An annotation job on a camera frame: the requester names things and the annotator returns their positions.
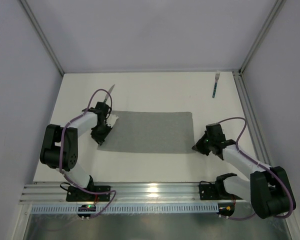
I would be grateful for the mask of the grey cloth napkin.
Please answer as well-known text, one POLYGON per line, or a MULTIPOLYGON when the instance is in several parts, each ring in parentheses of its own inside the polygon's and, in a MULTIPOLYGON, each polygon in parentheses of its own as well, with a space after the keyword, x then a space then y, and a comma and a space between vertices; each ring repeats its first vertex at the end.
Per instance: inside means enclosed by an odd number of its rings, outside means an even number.
POLYGON ((188 154, 195 144, 191 112, 114 111, 118 117, 100 151, 188 154))

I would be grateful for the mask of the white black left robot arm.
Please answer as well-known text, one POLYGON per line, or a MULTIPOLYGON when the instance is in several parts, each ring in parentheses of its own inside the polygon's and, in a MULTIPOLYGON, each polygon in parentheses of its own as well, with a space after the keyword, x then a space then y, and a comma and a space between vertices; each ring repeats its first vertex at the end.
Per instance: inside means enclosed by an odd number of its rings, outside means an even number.
POLYGON ((49 124, 44 133, 40 162, 59 171, 75 188, 85 193, 93 193, 93 178, 78 163, 78 139, 90 132, 91 138, 101 146, 117 119, 112 114, 111 106, 98 102, 95 107, 84 109, 81 115, 65 126, 49 124))

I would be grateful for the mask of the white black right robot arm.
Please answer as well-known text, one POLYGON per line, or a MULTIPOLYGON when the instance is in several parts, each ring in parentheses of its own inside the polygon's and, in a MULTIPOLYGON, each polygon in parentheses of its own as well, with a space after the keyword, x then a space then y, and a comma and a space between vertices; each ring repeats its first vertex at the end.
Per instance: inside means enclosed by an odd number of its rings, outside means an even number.
POLYGON ((253 159, 240 149, 236 141, 226 138, 220 123, 207 125, 203 136, 192 149, 206 156, 214 154, 246 177, 242 179, 236 173, 226 173, 217 176, 211 183, 201 181, 199 190, 202 194, 209 193, 203 189, 203 185, 210 185, 210 193, 222 200, 246 200, 261 219, 287 218, 296 209, 296 200, 285 169, 253 159))

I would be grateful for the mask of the right black connector board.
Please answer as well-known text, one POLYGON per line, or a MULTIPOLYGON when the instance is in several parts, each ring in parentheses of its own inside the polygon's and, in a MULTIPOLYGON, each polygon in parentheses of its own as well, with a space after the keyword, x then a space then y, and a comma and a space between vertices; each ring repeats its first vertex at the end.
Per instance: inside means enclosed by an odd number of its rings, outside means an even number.
POLYGON ((217 214, 222 217, 231 217, 235 212, 235 205, 229 203, 219 203, 217 205, 217 214))

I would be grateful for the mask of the left controller board with led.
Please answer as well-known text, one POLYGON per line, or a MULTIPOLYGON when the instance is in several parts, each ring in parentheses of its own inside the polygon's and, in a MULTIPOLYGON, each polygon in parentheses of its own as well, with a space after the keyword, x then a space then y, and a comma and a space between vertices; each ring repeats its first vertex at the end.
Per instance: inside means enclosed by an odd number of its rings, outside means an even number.
POLYGON ((80 218, 89 218, 96 213, 96 206, 94 204, 83 204, 78 207, 76 212, 80 218))

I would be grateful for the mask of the green handled knife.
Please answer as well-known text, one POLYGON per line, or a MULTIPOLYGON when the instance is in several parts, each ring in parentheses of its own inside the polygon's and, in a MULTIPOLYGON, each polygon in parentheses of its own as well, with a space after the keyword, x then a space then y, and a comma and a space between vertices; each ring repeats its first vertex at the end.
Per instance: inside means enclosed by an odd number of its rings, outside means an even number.
POLYGON ((113 85, 110 87, 110 89, 107 91, 107 94, 106 94, 106 96, 105 96, 105 98, 104 98, 104 100, 103 100, 104 103, 107 102, 107 100, 108 100, 108 98, 110 97, 110 95, 111 95, 111 93, 112 93, 114 87, 115 87, 115 85, 113 84, 113 85))

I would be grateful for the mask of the aluminium right side rail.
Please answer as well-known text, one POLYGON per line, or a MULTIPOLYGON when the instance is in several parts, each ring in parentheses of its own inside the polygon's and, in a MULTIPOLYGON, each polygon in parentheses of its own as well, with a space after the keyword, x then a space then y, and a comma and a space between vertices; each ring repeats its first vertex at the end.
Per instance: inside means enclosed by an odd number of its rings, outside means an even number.
POLYGON ((253 109, 251 99, 248 94, 247 87, 244 83, 244 78, 238 70, 233 71, 232 75, 240 99, 240 103, 243 109, 243 113, 247 120, 247 127, 251 137, 255 155, 257 159, 262 163, 273 165, 266 147, 266 143, 262 136, 262 132, 258 124, 257 117, 253 109))

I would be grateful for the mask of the aluminium rail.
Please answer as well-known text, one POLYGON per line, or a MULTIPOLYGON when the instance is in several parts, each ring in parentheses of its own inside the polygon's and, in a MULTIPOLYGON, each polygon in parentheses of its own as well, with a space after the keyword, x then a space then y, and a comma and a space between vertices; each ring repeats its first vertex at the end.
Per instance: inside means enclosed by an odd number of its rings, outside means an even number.
MULTIPOLYGON (((200 197, 198 182, 97 182, 97 186, 110 186, 116 191, 115 203, 199 203, 231 202, 232 198, 221 199, 209 196, 200 197)), ((65 203, 67 187, 60 182, 35 182, 26 184, 22 190, 20 204, 65 203)))
POLYGON ((232 75, 240 99, 240 103, 243 109, 243 113, 247 120, 247 127, 251 137, 255 155, 257 159, 262 163, 273 165, 266 147, 266 143, 262 136, 262 132, 258 124, 257 117, 253 109, 251 99, 248 94, 247 87, 244 83, 244 78, 238 70, 233 71, 232 75))

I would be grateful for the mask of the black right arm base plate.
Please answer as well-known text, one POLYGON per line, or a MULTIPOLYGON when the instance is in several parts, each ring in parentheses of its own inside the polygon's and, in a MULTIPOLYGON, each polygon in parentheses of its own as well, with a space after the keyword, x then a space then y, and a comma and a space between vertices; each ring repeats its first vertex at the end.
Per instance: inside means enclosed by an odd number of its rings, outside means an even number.
POLYGON ((214 182, 200 181, 198 183, 199 199, 201 201, 212 201, 212 200, 242 200, 247 197, 246 190, 233 190, 232 188, 225 190, 223 185, 218 183, 215 185, 214 182))

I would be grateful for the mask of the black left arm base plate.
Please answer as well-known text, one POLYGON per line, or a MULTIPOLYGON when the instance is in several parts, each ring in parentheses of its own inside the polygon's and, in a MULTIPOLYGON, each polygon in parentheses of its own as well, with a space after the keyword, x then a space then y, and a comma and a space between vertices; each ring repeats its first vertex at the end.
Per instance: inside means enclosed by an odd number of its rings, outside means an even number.
POLYGON ((110 194, 100 194, 102 192, 109 192, 111 190, 110 185, 95 185, 91 192, 98 193, 90 194, 80 190, 77 187, 69 186, 67 190, 66 201, 67 202, 109 202, 110 194))

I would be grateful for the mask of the green handled fork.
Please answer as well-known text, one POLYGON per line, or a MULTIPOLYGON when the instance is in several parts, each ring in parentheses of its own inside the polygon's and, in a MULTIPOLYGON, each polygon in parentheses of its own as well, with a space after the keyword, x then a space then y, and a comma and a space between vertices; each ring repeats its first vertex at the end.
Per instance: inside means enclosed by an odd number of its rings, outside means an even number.
POLYGON ((215 98, 215 96, 216 96, 216 91, 217 91, 218 81, 220 79, 220 74, 221 74, 221 72, 219 70, 217 70, 216 73, 215 73, 212 98, 215 98))

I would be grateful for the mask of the aluminium front rail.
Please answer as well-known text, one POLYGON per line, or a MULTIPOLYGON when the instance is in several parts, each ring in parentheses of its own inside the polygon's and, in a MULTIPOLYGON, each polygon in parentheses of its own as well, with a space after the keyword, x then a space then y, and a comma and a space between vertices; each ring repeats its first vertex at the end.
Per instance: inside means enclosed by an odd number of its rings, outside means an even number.
MULTIPOLYGON (((97 182, 97 186, 110 186, 116 191, 115 203, 199 203, 231 202, 232 198, 221 199, 209 196, 200 197, 198 182, 97 182)), ((26 184, 22 190, 20 204, 65 203, 67 187, 60 182, 35 182, 26 184)))

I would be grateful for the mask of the aluminium left corner post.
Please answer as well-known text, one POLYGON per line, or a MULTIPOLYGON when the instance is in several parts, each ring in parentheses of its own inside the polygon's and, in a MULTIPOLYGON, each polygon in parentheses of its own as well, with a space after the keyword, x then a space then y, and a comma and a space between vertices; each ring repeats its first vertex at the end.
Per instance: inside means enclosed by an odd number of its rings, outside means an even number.
POLYGON ((35 14, 33 13, 31 6, 29 5, 27 0, 18 0, 18 3, 20 4, 22 10, 24 11, 26 17, 28 18, 30 24, 32 25, 33 30, 37 34, 40 42, 42 43, 46 53, 48 54, 50 60, 54 64, 55 68, 59 72, 59 74, 63 77, 65 75, 65 71, 63 70, 63 67, 58 60, 48 38, 46 37, 44 31, 42 30, 35 14))

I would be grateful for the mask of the aluminium corner post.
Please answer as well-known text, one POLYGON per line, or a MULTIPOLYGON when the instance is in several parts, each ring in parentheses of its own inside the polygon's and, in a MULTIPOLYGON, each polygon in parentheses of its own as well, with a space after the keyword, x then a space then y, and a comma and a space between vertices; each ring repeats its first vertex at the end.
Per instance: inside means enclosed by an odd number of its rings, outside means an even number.
POLYGON ((266 38, 268 32, 270 31, 273 23, 275 22, 276 18, 278 17, 279 13, 281 12, 282 8, 284 7, 286 0, 276 0, 274 5, 272 6, 269 14, 267 15, 266 19, 264 20, 256 38, 254 39, 244 61, 238 70, 238 72, 242 75, 244 71, 247 69, 248 65, 250 64, 251 60, 253 59, 254 55, 257 53, 258 49, 262 45, 264 39, 266 38))
POLYGON ((40 42, 42 43, 46 53, 48 54, 50 60, 54 64, 55 68, 59 72, 59 74, 63 77, 65 75, 65 71, 63 70, 63 67, 58 60, 48 38, 46 37, 44 31, 42 30, 35 14, 33 13, 31 6, 29 5, 27 0, 18 0, 18 3, 20 4, 22 10, 24 11, 26 17, 28 18, 30 24, 32 25, 33 30, 37 34, 40 42))

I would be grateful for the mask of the aluminium right corner post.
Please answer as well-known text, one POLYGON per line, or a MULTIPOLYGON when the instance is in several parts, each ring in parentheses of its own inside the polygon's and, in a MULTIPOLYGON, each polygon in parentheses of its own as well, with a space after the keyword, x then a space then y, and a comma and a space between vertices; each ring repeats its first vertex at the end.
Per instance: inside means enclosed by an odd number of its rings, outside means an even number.
POLYGON ((253 59, 254 55, 257 53, 258 49, 262 45, 264 39, 266 38, 268 32, 270 31, 273 23, 275 22, 276 18, 278 17, 279 13, 281 12, 282 8, 284 7, 286 0, 276 0, 274 5, 272 6, 269 14, 267 15, 266 19, 264 20, 256 38, 254 39, 244 61, 238 70, 238 72, 242 75, 244 71, 247 69, 248 65, 250 64, 251 60, 253 59))

